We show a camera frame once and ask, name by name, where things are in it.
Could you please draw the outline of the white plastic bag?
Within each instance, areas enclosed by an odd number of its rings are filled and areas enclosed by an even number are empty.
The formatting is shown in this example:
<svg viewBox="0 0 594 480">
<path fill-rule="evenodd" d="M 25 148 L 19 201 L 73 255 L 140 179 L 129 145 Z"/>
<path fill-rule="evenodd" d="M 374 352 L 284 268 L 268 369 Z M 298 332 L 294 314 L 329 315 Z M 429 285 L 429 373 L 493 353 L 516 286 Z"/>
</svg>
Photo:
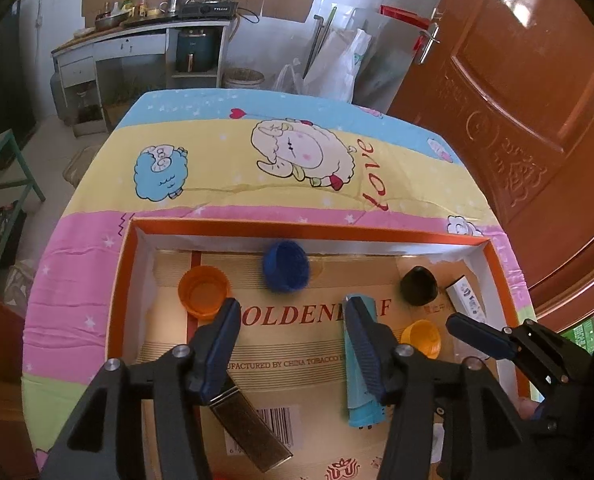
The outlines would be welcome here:
<svg viewBox="0 0 594 480">
<path fill-rule="evenodd" d="M 350 103 L 372 36 L 361 28 L 333 30 L 307 72 L 297 58 L 286 64 L 272 86 L 276 92 Z"/>
</svg>

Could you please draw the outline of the dark green air fryer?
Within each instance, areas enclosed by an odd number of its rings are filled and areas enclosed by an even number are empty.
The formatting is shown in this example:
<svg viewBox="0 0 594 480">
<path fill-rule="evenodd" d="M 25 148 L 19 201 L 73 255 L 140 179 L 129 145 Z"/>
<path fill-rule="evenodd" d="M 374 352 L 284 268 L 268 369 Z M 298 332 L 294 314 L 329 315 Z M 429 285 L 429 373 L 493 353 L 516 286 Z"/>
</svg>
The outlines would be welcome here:
<svg viewBox="0 0 594 480">
<path fill-rule="evenodd" d="M 208 28 L 182 29 L 178 35 L 178 72 L 207 72 L 215 61 L 215 34 Z"/>
</svg>

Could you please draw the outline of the black bottle cap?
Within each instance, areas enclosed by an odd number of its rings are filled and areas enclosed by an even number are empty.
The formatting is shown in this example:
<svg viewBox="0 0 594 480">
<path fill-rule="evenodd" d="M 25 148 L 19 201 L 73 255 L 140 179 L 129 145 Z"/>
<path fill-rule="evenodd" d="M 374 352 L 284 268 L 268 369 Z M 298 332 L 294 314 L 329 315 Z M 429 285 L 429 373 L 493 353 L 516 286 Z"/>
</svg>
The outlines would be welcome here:
<svg viewBox="0 0 594 480">
<path fill-rule="evenodd" d="M 413 307 L 430 304 L 438 295 L 437 280 L 425 266 L 413 266 L 401 278 L 399 288 L 402 298 Z"/>
</svg>

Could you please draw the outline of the black refrigerator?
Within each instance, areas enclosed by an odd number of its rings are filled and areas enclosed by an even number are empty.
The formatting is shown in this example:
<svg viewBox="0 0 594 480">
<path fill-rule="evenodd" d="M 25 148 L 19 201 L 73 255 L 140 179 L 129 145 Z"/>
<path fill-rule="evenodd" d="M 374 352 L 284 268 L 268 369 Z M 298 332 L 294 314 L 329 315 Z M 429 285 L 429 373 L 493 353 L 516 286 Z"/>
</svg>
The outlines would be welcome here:
<svg viewBox="0 0 594 480">
<path fill-rule="evenodd" d="M 36 118 L 20 55 L 20 0 L 0 21 L 0 133 L 11 130 L 23 145 L 36 130 Z"/>
</svg>

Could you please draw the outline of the cartoon sheep tablecloth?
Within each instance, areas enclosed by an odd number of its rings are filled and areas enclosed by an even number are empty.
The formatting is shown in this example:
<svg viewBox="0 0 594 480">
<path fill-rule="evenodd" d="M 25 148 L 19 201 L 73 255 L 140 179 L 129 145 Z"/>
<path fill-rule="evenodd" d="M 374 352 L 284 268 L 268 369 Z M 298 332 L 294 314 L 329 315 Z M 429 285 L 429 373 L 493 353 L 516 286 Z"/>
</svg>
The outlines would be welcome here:
<svg viewBox="0 0 594 480">
<path fill-rule="evenodd" d="M 43 464 L 104 359 L 120 246 L 137 217 L 376 226 L 488 237 L 518 318 L 510 240 L 456 144 L 362 106 L 261 90 L 163 90 L 107 139 L 49 238 L 29 295 L 23 401 Z"/>
</svg>

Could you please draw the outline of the blue bottle cap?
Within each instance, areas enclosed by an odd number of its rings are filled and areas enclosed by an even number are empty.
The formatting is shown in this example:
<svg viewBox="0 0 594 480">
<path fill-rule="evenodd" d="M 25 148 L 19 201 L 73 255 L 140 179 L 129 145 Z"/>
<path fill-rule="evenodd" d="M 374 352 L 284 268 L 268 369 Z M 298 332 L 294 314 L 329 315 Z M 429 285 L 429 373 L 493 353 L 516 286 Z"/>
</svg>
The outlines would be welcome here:
<svg viewBox="0 0 594 480">
<path fill-rule="evenodd" d="M 298 292 L 309 282 L 308 256 L 293 240 L 280 240 L 263 254 L 262 274 L 265 284 L 273 292 Z"/>
</svg>

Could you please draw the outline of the orange shallow cardboard box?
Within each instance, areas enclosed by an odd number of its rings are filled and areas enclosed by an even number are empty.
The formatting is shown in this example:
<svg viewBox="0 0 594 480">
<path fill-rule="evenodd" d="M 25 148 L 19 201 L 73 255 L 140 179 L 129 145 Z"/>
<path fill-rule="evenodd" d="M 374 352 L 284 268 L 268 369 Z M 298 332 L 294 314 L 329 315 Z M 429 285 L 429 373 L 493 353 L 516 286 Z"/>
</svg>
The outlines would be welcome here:
<svg viewBox="0 0 594 480">
<path fill-rule="evenodd" d="M 308 285 L 273 292 L 262 257 L 293 240 L 310 264 Z M 178 297 L 182 275 L 216 266 L 241 305 L 241 331 L 229 373 L 293 457 L 273 479 L 373 479 L 389 426 L 348 425 L 344 345 L 345 298 L 376 304 L 378 320 L 395 333 L 427 318 L 446 323 L 451 301 L 440 295 L 412 307 L 399 283 L 413 266 L 431 270 L 441 287 L 462 275 L 494 327 L 518 315 L 498 253 L 486 237 L 359 226 L 141 218 L 128 223 L 119 256 L 106 353 L 127 363 L 153 361 L 188 341 L 196 326 Z"/>
</svg>

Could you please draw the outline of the black gas stove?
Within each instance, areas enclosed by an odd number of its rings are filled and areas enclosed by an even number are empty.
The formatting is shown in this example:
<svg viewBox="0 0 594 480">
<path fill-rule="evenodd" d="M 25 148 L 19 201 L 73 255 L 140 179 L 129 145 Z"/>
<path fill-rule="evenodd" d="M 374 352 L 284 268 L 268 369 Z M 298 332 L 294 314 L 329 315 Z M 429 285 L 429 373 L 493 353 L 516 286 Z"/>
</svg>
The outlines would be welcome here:
<svg viewBox="0 0 594 480">
<path fill-rule="evenodd" d="M 181 20 L 231 20 L 238 7 L 235 0 L 186 0 L 177 15 Z"/>
</svg>

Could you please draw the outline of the grey kitchen desk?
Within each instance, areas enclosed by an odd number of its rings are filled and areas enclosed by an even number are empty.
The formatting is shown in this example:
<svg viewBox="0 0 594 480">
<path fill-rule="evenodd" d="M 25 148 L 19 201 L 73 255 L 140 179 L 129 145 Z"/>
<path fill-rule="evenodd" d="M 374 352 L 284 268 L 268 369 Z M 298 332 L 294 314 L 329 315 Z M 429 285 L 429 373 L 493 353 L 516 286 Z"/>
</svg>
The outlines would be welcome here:
<svg viewBox="0 0 594 480">
<path fill-rule="evenodd" d="M 146 92 L 218 88 L 235 28 L 233 20 L 169 21 L 70 40 L 51 52 L 58 116 L 70 126 L 93 120 L 111 131 Z M 178 60 L 178 44 L 192 32 L 213 39 L 210 65 L 200 70 Z"/>
</svg>

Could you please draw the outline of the orange bottle cap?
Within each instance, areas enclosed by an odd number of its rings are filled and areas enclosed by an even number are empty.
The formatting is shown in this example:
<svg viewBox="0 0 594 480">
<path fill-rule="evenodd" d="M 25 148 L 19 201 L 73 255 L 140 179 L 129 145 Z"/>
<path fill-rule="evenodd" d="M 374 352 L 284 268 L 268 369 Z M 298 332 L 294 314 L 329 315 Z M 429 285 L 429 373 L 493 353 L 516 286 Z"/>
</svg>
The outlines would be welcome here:
<svg viewBox="0 0 594 480">
<path fill-rule="evenodd" d="M 224 300 L 231 296 L 231 285 L 216 266 L 194 266 L 178 284 L 178 297 L 187 313 L 200 321 L 212 320 Z"/>
</svg>

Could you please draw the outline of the white cartoon lighter box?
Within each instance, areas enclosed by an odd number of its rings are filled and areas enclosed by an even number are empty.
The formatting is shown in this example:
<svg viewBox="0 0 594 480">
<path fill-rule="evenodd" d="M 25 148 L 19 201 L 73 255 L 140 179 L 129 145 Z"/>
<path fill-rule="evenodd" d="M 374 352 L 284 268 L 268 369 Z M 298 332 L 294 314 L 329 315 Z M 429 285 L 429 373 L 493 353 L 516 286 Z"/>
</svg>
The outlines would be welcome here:
<svg viewBox="0 0 594 480">
<path fill-rule="evenodd" d="M 451 301 L 455 311 L 479 323 L 487 323 L 486 312 L 480 304 L 475 290 L 465 275 L 458 278 L 446 288 L 446 296 Z"/>
</svg>

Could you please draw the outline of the yellow-orange bottle cap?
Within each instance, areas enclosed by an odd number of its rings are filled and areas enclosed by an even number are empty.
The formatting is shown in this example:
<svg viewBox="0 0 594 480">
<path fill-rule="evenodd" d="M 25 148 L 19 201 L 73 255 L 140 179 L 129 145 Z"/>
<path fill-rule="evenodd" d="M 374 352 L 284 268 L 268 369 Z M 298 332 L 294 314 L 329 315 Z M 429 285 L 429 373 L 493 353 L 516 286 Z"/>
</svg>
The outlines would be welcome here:
<svg viewBox="0 0 594 480">
<path fill-rule="evenodd" d="M 439 328 L 428 320 L 418 320 L 409 325 L 402 332 L 399 342 L 409 344 L 428 359 L 437 359 L 441 352 Z"/>
</svg>

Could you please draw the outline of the green blue carton box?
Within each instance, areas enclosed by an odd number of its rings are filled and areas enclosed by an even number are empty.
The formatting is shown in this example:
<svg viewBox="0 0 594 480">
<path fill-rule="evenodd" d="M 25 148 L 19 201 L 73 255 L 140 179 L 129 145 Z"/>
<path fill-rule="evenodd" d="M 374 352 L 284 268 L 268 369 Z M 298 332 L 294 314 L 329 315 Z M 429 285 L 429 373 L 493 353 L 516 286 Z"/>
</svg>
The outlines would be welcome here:
<svg viewBox="0 0 594 480">
<path fill-rule="evenodd" d="M 594 313 L 560 334 L 592 354 L 594 352 Z"/>
</svg>

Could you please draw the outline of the brown wooden door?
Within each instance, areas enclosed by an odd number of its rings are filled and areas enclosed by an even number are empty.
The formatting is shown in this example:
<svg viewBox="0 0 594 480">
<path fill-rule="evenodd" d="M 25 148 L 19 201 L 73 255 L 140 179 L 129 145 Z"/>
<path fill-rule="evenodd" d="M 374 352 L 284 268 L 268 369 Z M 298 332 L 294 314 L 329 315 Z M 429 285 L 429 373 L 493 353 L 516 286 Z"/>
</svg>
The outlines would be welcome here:
<svg viewBox="0 0 594 480">
<path fill-rule="evenodd" d="M 540 321 L 594 313 L 594 27 L 574 0 L 440 0 L 390 114 L 440 134 L 510 239 Z"/>
</svg>

